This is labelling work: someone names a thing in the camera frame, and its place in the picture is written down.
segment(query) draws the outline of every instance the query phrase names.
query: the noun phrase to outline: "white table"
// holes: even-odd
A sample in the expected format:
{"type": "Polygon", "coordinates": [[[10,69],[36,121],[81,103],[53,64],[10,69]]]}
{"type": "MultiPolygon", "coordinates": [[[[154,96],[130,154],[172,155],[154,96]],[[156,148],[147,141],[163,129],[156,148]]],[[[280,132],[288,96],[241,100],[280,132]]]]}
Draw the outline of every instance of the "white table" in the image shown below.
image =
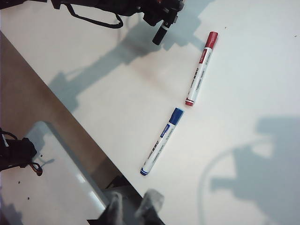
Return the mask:
{"type": "MultiPolygon", "coordinates": [[[[141,16],[110,30],[50,2],[2,10],[1,29],[136,190],[165,196],[166,224],[295,224],[299,8],[298,0],[188,0],[161,47],[151,42],[158,26],[141,16]],[[219,38],[188,108],[211,30],[219,38]],[[143,177],[141,165],[174,107],[185,114],[143,177]]],[[[114,22],[96,9],[75,10],[114,22]]]]}
{"type": "Polygon", "coordinates": [[[74,161],[44,122],[26,135],[34,144],[33,158],[43,168],[38,177],[30,166],[1,172],[1,210],[11,225],[88,225],[108,205],[90,176],[74,161]]]}

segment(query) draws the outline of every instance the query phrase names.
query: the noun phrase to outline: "marker barrel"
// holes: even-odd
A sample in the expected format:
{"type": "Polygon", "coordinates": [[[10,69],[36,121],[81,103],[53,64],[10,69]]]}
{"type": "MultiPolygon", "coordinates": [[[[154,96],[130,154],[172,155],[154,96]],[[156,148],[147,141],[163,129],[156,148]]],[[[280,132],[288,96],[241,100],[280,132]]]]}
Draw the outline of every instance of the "marker barrel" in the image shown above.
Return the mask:
{"type": "Polygon", "coordinates": [[[146,176],[152,167],[154,166],[159,154],[163,150],[165,144],[169,140],[171,134],[173,133],[177,123],[179,122],[181,116],[183,115],[183,110],[179,108],[175,108],[169,122],[165,126],[163,132],[159,136],[158,140],[156,141],[152,151],[150,152],[148,159],[144,163],[144,165],[141,168],[140,173],[144,176],[146,176]]]}
{"type": "Polygon", "coordinates": [[[218,33],[213,32],[213,31],[210,32],[210,34],[208,36],[207,42],[205,44],[205,48],[203,49],[202,55],[199,60],[198,68],[196,69],[190,90],[187,94],[186,105],[193,106],[196,101],[206,67],[210,60],[212,48],[215,44],[217,36],[218,36],[218,33]]]}

